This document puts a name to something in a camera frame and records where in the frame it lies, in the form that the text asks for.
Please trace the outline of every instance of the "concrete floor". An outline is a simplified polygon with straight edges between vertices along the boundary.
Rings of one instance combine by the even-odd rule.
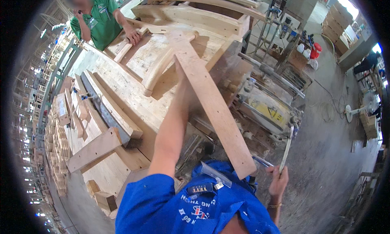
[[[321,33],[321,22],[326,12],[324,6],[317,4],[305,27],[308,34]],[[359,147],[351,153],[353,141],[364,140],[364,130],[357,116],[348,123],[335,112],[329,123],[324,121],[323,107],[319,104],[332,101],[319,84],[332,94],[336,106],[340,96],[344,96],[345,102],[342,99],[340,107],[349,104],[357,108],[359,92],[352,72],[348,71],[346,77],[344,71],[336,65],[332,47],[320,36],[315,37],[315,41],[322,46],[323,52],[318,59],[318,70],[307,68],[307,73],[314,81],[305,91],[305,100],[295,101],[295,105],[305,103],[306,110],[286,163],[290,181],[280,218],[282,233],[330,233],[338,222],[338,214],[347,202],[359,173],[373,170],[378,153],[376,140],[368,141],[365,148]],[[87,60],[91,64],[94,59],[95,56],[83,51],[70,75],[88,67],[83,61]],[[281,158],[281,154],[274,154],[268,156],[267,160],[278,164]],[[259,189],[256,195],[266,205],[270,179],[260,173],[257,181]],[[72,225],[71,219],[81,234],[114,233],[114,220],[106,217],[90,198],[80,173],[72,174],[68,179],[66,197],[53,196],[53,199],[66,227]],[[76,233],[76,229],[71,227],[68,230]]]

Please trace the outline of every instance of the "stacked lumber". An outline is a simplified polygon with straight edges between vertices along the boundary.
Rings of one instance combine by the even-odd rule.
[[[53,108],[51,108],[47,116],[48,119],[44,141],[51,177],[54,179],[58,195],[66,196],[66,175],[68,172],[66,168],[66,161],[70,158],[71,151],[64,127],[60,123],[57,109],[58,108],[56,108],[56,104],[54,103]]]
[[[360,112],[360,120],[363,124],[367,139],[378,138],[378,123],[376,121],[376,116],[368,116],[367,110],[363,110]]]
[[[352,15],[338,1],[330,8],[324,22],[322,33],[336,43],[344,30],[353,22]]]

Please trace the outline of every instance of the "man's arm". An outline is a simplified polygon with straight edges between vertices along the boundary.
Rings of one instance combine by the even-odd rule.
[[[81,38],[85,41],[91,40],[91,31],[89,30],[87,24],[84,22],[83,13],[78,13],[78,10],[73,10],[73,15],[77,18],[78,23],[81,29]]]
[[[127,22],[124,15],[117,8],[112,15],[115,20],[123,27],[124,32],[126,33],[126,37],[129,38],[132,45],[138,44],[141,40],[141,35]]]
[[[175,166],[179,160],[183,138],[188,121],[188,90],[191,85],[176,57],[175,65],[179,83],[175,98],[169,106],[163,123],[154,142],[154,155],[149,167],[149,175],[165,174],[175,176]]]
[[[288,168],[285,166],[282,170],[282,174],[279,174],[279,166],[268,167],[266,168],[266,172],[272,173],[272,182],[268,188],[271,200],[268,204],[267,211],[270,214],[272,221],[278,226],[283,193],[289,181]]]

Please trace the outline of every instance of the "pipe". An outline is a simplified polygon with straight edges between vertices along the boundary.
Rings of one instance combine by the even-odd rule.
[[[305,95],[299,89],[297,89],[289,81],[285,80],[285,78],[283,78],[279,74],[275,73],[273,71],[272,67],[270,67],[270,66],[268,66],[266,64],[260,63],[260,62],[256,61],[255,59],[253,59],[253,58],[251,58],[251,57],[249,57],[249,56],[247,56],[247,55],[245,55],[245,54],[243,54],[241,52],[238,53],[238,56],[240,56],[241,58],[249,61],[253,65],[257,66],[260,69],[260,71],[266,73],[267,75],[273,76],[273,77],[277,78],[279,81],[281,81],[285,85],[289,86],[292,90],[294,90],[299,96],[301,96],[302,98],[305,98]]]

